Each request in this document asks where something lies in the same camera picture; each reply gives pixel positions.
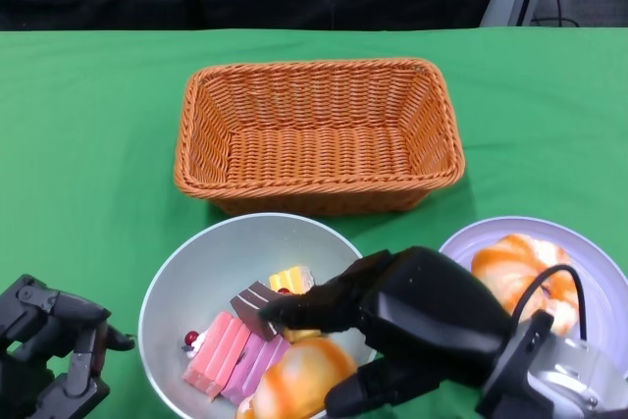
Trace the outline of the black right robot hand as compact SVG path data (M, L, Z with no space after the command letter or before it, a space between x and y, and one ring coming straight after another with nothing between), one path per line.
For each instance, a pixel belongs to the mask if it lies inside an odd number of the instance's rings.
M487 287L438 251L380 251L305 294L269 302L259 313L294 330L355 328L380 358L333 387L330 418L397 405L444 381L480 388L508 342L509 314Z

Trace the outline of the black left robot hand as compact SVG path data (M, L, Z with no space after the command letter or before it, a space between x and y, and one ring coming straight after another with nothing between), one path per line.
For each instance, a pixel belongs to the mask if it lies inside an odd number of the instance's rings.
M134 349L111 312L24 274L1 293L1 416L84 418L109 394L109 350Z

